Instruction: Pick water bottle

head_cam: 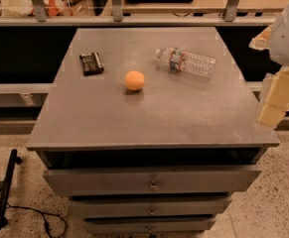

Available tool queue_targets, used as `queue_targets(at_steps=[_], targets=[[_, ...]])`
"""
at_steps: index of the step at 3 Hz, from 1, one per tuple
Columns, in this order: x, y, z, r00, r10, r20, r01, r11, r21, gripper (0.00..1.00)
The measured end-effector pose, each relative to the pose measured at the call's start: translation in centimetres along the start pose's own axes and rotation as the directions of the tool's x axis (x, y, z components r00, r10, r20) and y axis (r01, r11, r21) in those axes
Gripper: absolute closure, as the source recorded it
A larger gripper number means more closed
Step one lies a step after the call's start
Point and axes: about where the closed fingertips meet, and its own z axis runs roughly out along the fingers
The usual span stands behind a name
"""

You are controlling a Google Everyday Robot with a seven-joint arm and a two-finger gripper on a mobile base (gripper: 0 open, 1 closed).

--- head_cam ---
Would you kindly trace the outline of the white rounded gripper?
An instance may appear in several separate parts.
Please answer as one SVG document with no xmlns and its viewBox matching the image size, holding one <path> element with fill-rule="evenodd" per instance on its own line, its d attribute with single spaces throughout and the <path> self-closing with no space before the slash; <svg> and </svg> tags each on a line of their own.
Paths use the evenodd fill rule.
<svg viewBox="0 0 289 238">
<path fill-rule="evenodd" d="M 249 46 L 258 51 L 269 49 L 273 61 L 288 65 L 282 66 L 275 74 L 267 73 L 259 94 L 256 122 L 276 128 L 289 111 L 289 4 L 272 28 L 266 27 L 250 41 Z"/>
</svg>

